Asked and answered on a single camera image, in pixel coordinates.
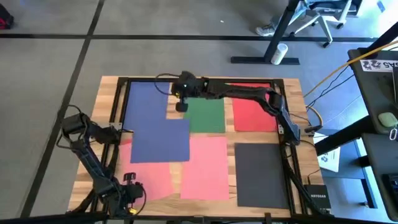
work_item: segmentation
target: black paper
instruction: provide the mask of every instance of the black paper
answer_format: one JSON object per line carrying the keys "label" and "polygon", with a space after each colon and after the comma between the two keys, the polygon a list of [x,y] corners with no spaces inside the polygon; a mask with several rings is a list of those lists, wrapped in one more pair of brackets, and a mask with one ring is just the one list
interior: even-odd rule
{"label": "black paper", "polygon": [[278,144],[235,144],[238,206],[289,208]]}

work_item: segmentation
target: shoe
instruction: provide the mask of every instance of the shoe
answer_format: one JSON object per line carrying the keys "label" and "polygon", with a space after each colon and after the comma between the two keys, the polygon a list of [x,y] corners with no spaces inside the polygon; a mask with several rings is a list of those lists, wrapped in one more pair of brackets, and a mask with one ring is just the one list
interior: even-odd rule
{"label": "shoe", "polygon": [[263,27],[257,27],[256,33],[262,37],[268,37],[274,35],[275,29],[271,25],[266,25]]}

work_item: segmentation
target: chair wheel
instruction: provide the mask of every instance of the chair wheel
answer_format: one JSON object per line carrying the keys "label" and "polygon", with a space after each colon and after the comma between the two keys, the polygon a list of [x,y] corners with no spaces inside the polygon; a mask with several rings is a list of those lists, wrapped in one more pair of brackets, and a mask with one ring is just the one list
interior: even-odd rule
{"label": "chair wheel", "polygon": [[330,45],[330,43],[329,43],[329,42],[326,42],[326,43],[324,43],[322,46],[323,46],[323,48],[327,48],[329,45]]}

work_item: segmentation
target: wooden table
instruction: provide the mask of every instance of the wooden table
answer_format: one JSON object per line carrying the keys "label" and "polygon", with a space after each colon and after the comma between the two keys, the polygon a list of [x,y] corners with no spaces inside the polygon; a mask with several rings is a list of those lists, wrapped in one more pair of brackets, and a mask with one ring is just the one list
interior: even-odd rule
{"label": "wooden table", "polygon": [[[98,95],[96,97],[93,114],[91,116],[93,121],[97,123],[107,123],[111,114],[111,108],[116,91],[116,85],[119,77],[102,77],[99,86]],[[304,99],[298,79],[284,79],[285,94],[290,113],[303,116],[307,118],[305,111]],[[121,105],[123,102],[123,94],[119,99],[118,110],[116,113],[116,120],[121,113]],[[183,114],[175,111],[176,97],[169,97],[169,104],[167,107],[168,119],[180,119]],[[229,200],[228,201],[205,201],[205,200],[181,200],[180,199],[180,182],[181,182],[181,162],[173,162],[170,165],[170,173],[172,175],[172,182],[174,185],[174,194],[169,197],[147,202],[145,209],[141,215],[153,216],[204,216],[204,217],[264,217],[264,213],[271,213],[272,217],[290,217],[288,209],[277,208],[252,208],[252,207],[238,207],[236,198],[236,173],[235,173],[235,158],[234,158],[234,143],[274,143],[278,144],[277,133],[252,133],[234,131],[232,100],[224,98],[224,109],[226,116],[226,133],[212,134],[212,136],[226,136],[228,139],[228,181],[229,181]],[[292,121],[299,126],[307,126],[307,121],[301,118],[291,117]],[[302,137],[302,139],[313,142],[312,138]],[[93,150],[98,157],[101,157],[103,146],[93,143]],[[307,183],[307,175],[319,169],[317,154],[312,145],[302,142],[297,146],[297,156],[299,161],[300,172],[303,183]],[[119,171],[120,163],[116,166],[115,176],[121,180],[123,173]],[[321,172],[316,172],[311,175],[312,184],[323,184]],[[86,169],[80,163],[76,180],[73,185],[72,195],[68,209],[76,208],[80,202],[86,197],[93,186],[92,180],[88,175]],[[294,204],[297,213],[301,212],[299,194],[294,184],[292,183],[292,190],[294,195]]]}

